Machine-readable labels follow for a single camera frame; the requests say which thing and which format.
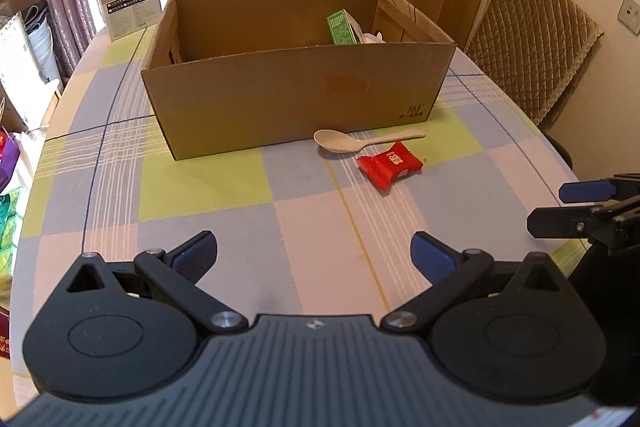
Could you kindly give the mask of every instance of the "purple bag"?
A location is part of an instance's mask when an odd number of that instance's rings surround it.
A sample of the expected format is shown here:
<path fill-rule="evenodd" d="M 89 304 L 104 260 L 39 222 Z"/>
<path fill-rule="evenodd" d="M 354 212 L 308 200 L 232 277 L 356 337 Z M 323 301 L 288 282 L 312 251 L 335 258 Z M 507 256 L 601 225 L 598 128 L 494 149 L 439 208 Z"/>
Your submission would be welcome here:
<path fill-rule="evenodd" d="M 2 126 L 0 126 L 0 129 L 6 135 L 6 143 L 4 144 L 2 159 L 0 159 L 0 192 L 2 192 L 11 181 L 11 176 L 14 175 L 15 166 L 20 157 L 20 149 L 6 129 Z"/>

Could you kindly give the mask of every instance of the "candy wrapper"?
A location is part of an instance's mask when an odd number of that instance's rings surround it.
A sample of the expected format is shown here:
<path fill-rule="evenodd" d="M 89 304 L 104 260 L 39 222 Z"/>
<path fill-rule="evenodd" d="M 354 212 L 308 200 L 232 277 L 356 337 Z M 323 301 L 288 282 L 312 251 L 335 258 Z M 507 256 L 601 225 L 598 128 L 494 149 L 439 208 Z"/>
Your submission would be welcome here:
<path fill-rule="evenodd" d="M 402 142 L 375 156 L 360 156 L 356 162 L 379 190 L 387 190 L 393 180 L 422 169 L 422 162 Z"/>

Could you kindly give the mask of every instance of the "checkered tablecloth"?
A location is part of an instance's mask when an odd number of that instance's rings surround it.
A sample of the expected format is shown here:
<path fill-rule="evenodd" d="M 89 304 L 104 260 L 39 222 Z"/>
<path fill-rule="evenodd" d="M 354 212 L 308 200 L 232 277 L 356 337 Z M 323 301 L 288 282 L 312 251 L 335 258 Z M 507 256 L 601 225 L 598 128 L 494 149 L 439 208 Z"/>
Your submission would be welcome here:
<path fill-rule="evenodd" d="M 53 117 L 15 268 L 18 403 L 34 393 L 21 356 L 24 333 L 82 251 L 128 261 L 211 230 L 218 262 L 198 285 L 250 320 L 260 312 L 379 319 L 429 286 L 410 261 L 417 230 L 500 260 L 562 247 L 555 256 L 565 269 L 584 253 L 579 241 L 563 246 L 527 233 L 527 214 L 558 205 L 558 187 L 574 175 L 459 50 L 429 120 L 416 125 L 426 137 L 405 142 L 422 172 L 380 194 L 358 170 L 357 155 L 325 154 L 312 140 L 175 162 L 140 77 L 153 31 L 113 43 L 99 34 Z"/>

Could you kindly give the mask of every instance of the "plastic spoon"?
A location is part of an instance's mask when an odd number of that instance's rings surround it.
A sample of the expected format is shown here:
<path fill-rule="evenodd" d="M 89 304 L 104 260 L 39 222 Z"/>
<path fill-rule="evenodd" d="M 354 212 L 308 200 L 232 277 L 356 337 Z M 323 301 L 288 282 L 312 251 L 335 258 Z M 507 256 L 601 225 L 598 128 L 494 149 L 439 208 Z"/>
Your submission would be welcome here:
<path fill-rule="evenodd" d="M 348 134 L 331 129 L 321 129 L 314 133 L 314 140 L 323 149 L 329 152 L 345 153 L 358 152 L 367 145 L 376 143 L 395 142 L 398 140 L 409 140 L 410 138 L 424 138 L 424 131 L 419 129 L 405 129 L 404 131 L 393 132 L 383 136 L 376 136 L 368 140 L 357 140 Z"/>

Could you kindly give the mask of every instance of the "quilted chair cover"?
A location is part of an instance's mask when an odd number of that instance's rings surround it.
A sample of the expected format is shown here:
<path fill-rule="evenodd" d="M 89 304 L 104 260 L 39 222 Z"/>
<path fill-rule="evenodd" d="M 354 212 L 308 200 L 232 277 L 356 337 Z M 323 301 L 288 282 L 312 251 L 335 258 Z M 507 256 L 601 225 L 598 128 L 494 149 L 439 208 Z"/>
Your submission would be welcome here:
<path fill-rule="evenodd" d="M 465 53 L 538 125 L 558 115 L 602 34 L 571 0 L 489 0 Z"/>

